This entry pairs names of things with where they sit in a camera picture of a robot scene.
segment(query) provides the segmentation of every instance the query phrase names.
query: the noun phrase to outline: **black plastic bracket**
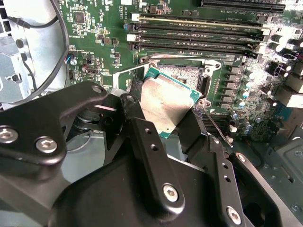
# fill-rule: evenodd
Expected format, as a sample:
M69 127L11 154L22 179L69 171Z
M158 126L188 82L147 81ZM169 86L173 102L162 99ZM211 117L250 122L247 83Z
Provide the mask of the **black plastic bracket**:
M54 176L65 158L65 140L75 117L106 96L104 88L83 82L0 113L0 129L18 134L15 141L0 143L0 172L40 180ZM36 148L46 137L57 145L52 152Z

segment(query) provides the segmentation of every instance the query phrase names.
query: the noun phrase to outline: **black cable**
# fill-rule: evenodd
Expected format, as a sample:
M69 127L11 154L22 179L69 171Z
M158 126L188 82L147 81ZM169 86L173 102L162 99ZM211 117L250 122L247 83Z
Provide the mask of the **black cable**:
M16 17L8 17L8 19L21 27L25 27L28 29L30 29L30 28L39 29L39 28L46 28L46 27L53 25L58 20L58 17L55 16L50 22L48 22L47 24L44 24L44 25L31 25L31 24L27 23L26 21L24 21L20 18L16 18Z
M32 78L33 87L34 87L34 90L36 91L37 90L37 84L36 84L36 79L34 77L34 74L33 74L32 70L30 69L30 67L26 64L25 61L23 61L23 64L24 64L25 68L27 69L27 71L29 72L30 77Z
M39 96L42 92L44 92L48 88L48 86L50 86L50 84L53 82L55 77L57 76L57 74L58 74L61 66L64 64L64 60L68 54L68 50L70 47L70 41L69 41L68 32L67 32L63 17L61 15L59 6L56 4L57 0L50 0L50 2L53 5L53 8L56 12L56 15L58 17L58 20L59 20L59 23L61 26L62 35L63 35L63 43L64 43L64 52L60 56L55 68L53 69L51 74L48 76L48 78L43 82L43 84L40 87L38 87L36 91L34 91L32 94L30 94L25 99L14 102L11 105L20 105L20 104L26 103L26 102L32 100L33 98Z
M83 143L81 146L77 147L77 148L74 148L74 149L70 149L70 150L67 150L67 153L74 153L82 148L84 148L86 145L88 145L89 141L91 140L92 138L92 135L93 135L93 130L90 130L90 133L89 133L89 137L88 139L85 141L85 143Z

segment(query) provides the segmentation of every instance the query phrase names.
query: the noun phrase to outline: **wire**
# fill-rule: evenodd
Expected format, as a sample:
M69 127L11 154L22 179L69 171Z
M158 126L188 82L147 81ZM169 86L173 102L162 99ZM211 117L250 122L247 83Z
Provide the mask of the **wire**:
M73 153L73 152L76 152L76 151L78 151L78 150L84 148L86 145L88 145L89 141L90 141L91 138L92 138L92 135L93 135L93 130L90 130L89 137L88 137L88 139L85 141L85 143L83 143L81 146L79 146L79 147L77 147L77 148L67 150L67 153Z
M211 118L211 116L207 113L207 111L202 108L202 110L204 111L204 113L206 114L206 116L210 119L210 121L213 123L213 125L215 126L215 128L218 130L220 136L222 137L222 139L231 147L233 148L233 145L227 140L227 138L223 135L222 131L220 130L220 128L218 127L218 125L213 121L213 119Z
M14 22L15 24L21 26L21 27L24 27L24 28L35 28L35 29L39 29L39 28L46 28L46 27L49 27L51 25L53 25L57 20L58 20L58 17L55 16L50 22L44 24L44 25L31 25L29 23L27 23L26 21L20 19L20 18L16 18L16 17L8 17L8 19L12 22Z
M33 74L32 70L30 69L30 67L26 64L25 61L23 61L23 64L24 64L25 68L27 69L27 71L29 72L30 77L32 78L33 87L34 87L34 90L36 91L37 90L37 84L36 84L36 79L34 77L34 74Z
M26 103L26 102L32 100L33 98L39 96L42 92L44 92L48 88L48 86L50 86L50 84L53 82L53 80L57 76L61 66L64 64L64 60L68 54L68 50L70 47L70 41L69 41L68 32L67 32L63 17L61 15L59 6L56 4L56 1L57 0L50 0L51 4L53 5L53 8L56 12L56 15L58 17L60 26L61 26L62 35L63 35L63 43L64 43L64 52L60 56L55 68L53 69L51 74L48 76L48 78L43 82L43 84L40 87L38 87L36 91L34 91L32 94L30 94L25 99L14 102L11 105L20 105L20 104Z

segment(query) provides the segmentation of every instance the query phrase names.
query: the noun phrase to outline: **screw hole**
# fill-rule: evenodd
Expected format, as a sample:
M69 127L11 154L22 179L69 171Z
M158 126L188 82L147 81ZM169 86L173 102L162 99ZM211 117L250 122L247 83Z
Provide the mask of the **screw hole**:
M92 86L93 91L97 92L97 93L101 93L102 90L98 87L98 86Z
M225 163L222 163L222 166L223 166L225 169L228 169L228 166L227 166Z
M151 131L150 129L145 129L145 132L146 132L147 134L151 134L151 133L152 133L152 131Z
M135 102L136 102L136 100L135 100L132 96L127 96L127 99L128 99L129 101L131 101L132 103L135 103Z
M104 124L106 126L109 126L113 122L113 119L111 117L108 117L105 119Z
M157 146L156 146L156 145L154 145L154 144L151 144L151 149L152 149L153 151L157 151L157 150L159 150L159 149L157 148Z
M225 178L225 180L227 181L227 182L232 182L229 178L228 178L228 176L224 176L224 178Z

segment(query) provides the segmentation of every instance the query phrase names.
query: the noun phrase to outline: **chip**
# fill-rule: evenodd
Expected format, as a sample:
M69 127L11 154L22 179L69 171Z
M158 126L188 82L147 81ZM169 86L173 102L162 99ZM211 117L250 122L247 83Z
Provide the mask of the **chip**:
M191 11L191 15L193 17L197 17L197 16L199 16L199 12L198 11Z
M74 12L74 19L76 23L85 23L85 16L83 12Z
M158 7L157 6L150 6L150 13L157 13Z
M189 11L183 11L183 15L184 15L184 16L189 16L189 15L190 15L190 12L189 12Z

